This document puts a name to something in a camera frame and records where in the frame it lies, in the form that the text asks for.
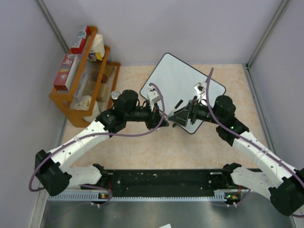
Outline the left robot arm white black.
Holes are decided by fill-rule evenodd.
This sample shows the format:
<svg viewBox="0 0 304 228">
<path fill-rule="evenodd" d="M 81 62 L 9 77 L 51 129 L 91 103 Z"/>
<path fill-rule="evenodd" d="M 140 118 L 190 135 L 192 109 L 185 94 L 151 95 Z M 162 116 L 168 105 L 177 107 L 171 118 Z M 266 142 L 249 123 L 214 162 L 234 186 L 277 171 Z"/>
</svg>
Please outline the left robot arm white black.
<svg viewBox="0 0 304 228">
<path fill-rule="evenodd" d="M 33 178 L 37 178 L 50 196 L 56 196 L 67 188 L 78 185 L 107 185 L 107 172 L 103 166 L 93 164 L 87 167 L 72 167 L 72 164 L 91 148 L 112 136 L 126 137 L 120 131 L 128 122 L 143 122 L 148 134 L 169 123 L 164 117 L 163 96 L 155 85 L 148 87 L 147 100 L 140 105 L 134 90 L 111 93 L 113 106 L 101 112 L 81 133 L 65 144 L 48 152 L 40 150 L 35 156 Z"/>
</svg>

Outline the white whiteboard black frame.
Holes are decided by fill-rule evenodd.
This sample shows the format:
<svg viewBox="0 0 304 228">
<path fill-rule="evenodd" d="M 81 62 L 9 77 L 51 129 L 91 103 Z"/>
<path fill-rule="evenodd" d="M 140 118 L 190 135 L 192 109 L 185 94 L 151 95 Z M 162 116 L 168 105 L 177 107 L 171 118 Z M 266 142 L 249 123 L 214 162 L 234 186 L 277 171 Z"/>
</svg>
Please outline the white whiteboard black frame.
<svg viewBox="0 0 304 228">
<path fill-rule="evenodd" d="M 182 108 L 193 99 L 197 95 L 194 86 L 197 83 L 203 84 L 207 77 L 179 58 L 166 53 L 143 84 L 140 95 L 147 99 L 149 84 L 157 85 L 163 95 L 165 114 L 168 115 L 180 100 L 183 100 L 179 106 Z"/>
</svg>

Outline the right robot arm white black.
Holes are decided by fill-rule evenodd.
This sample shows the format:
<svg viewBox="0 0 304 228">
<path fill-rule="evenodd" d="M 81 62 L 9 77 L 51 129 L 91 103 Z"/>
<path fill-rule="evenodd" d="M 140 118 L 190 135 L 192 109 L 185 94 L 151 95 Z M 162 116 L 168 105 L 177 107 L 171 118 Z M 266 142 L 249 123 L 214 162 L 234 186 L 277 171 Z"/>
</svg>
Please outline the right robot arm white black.
<svg viewBox="0 0 304 228">
<path fill-rule="evenodd" d="M 253 172 L 236 163 L 225 165 L 222 169 L 223 185 L 251 189 L 270 200 L 281 214 L 295 216 L 295 212 L 304 205 L 304 171 L 284 162 L 265 147 L 235 117 L 235 110 L 232 99 L 226 95 L 218 96 L 213 107 L 193 98 L 169 120 L 180 126 L 194 124 L 197 120 L 217 124 L 219 137 L 243 152 L 261 170 Z"/>
</svg>

